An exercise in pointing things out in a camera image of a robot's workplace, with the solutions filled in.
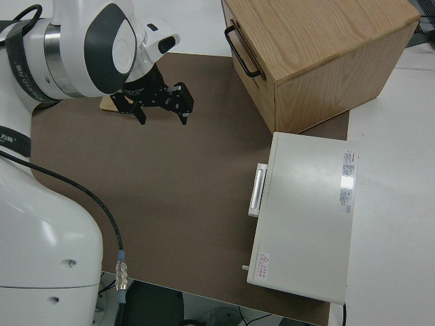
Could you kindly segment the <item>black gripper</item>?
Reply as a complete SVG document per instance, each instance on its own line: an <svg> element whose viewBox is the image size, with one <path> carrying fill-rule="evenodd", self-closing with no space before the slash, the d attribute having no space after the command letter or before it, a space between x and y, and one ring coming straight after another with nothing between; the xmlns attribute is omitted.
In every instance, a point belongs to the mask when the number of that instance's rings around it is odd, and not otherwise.
<svg viewBox="0 0 435 326"><path fill-rule="evenodd" d="M118 113L135 117L141 125L146 123L142 107L162 107L177 114L183 125L193 112L194 99L183 82L176 83L169 92L158 67L152 67L144 76L127 81L121 93L110 95Z"/></svg>

